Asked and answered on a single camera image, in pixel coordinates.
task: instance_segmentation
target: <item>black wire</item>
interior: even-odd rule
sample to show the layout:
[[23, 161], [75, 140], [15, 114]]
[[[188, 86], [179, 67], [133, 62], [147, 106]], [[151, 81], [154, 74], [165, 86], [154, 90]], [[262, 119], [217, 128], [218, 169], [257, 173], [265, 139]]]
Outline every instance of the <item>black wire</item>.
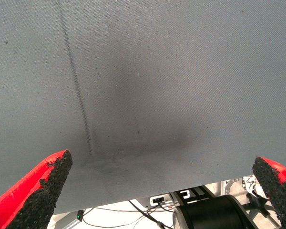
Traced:
[[149, 211], [152, 210], [152, 209], [154, 209], [154, 208], [157, 208], [157, 207], [159, 207], [159, 206], [160, 206], [160, 203], [158, 203], [158, 205], [156, 205], [156, 206], [154, 206], [154, 207], [152, 207], [152, 208], [147, 209], [147, 210], [146, 210], [146, 213], [147, 213], [148, 215], [150, 215], [150, 214], [149, 214]]
[[130, 211], [130, 210], [114, 210], [114, 209], [108, 209], [108, 208], [95, 208], [95, 209], [101, 209], [101, 210], [107, 210], [107, 211], [117, 211], [117, 212], [134, 212], [134, 213], [138, 213], [139, 211]]
[[139, 209], [137, 206], [135, 206], [130, 200], [128, 201], [129, 203], [131, 203], [131, 205], [137, 209], [139, 212], [141, 212], [142, 215], [144, 215], [145, 217], [147, 217], [148, 219], [150, 219], [151, 221], [155, 222], [157, 224], [157, 226], [159, 226], [160, 228], [162, 229], [165, 229], [165, 228], [169, 228], [169, 229], [173, 229], [165, 224], [163, 224], [162, 222], [160, 221], [157, 221], [154, 217], [152, 217], [151, 215], [148, 215], [146, 213], [144, 213], [141, 209]]
[[160, 204], [159, 206], [160, 206], [164, 211], [174, 212], [174, 211], [170, 211], [170, 210], [167, 210], [167, 209], [163, 208], [163, 207], [161, 206], [161, 204]]
[[140, 223], [143, 219], [145, 219], [145, 218], [142, 218], [142, 219], [140, 219], [138, 222], [136, 222], [135, 225], [133, 226], [133, 229], [134, 229], [135, 226], [137, 226], [137, 224]]
[[152, 217], [152, 216], [150, 216], [150, 215], [144, 213], [141, 209], [139, 209], [137, 206], [135, 206], [130, 200], [129, 200], [128, 202], [129, 202], [135, 209], [137, 209], [142, 215], [144, 215], [145, 217], [147, 217], [147, 218], [150, 219], [151, 221], [157, 223], [157, 220], [156, 220], [154, 217]]
[[82, 220], [84, 221], [84, 223], [90, 225], [90, 226], [93, 226], [93, 227], [97, 227], [97, 228], [119, 228], [119, 227], [124, 227], [124, 226], [128, 226], [128, 225], [131, 225], [133, 223], [135, 223], [136, 221], [140, 220], [141, 218], [143, 218], [144, 216], [140, 216], [139, 218], [137, 218], [134, 222], [131, 222], [131, 223], [128, 223], [128, 224], [123, 224], [123, 225], [119, 225], [119, 226], [111, 226], [111, 227], [104, 227], [104, 226], [97, 226], [97, 225], [93, 225], [93, 224], [90, 224], [90, 223], [87, 223], [84, 219], [84, 217], [82, 218]]
[[84, 215], [87, 215], [89, 212], [91, 212], [93, 209], [95, 209], [95, 208], [92, 208], [92, 209], [90, 209], [89, 211], [87, 211], [85, 214], [83, 214], [83, 216]]

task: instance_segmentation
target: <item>gray cloth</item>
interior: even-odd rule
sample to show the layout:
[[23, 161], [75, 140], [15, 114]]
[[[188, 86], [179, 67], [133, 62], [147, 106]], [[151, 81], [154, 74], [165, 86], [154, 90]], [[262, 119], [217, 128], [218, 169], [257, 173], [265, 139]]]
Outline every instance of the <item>gray cloth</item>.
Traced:
[[0, 195], [63, 149], [56, 213], [286, 165], [286, 1], [0, 0]]

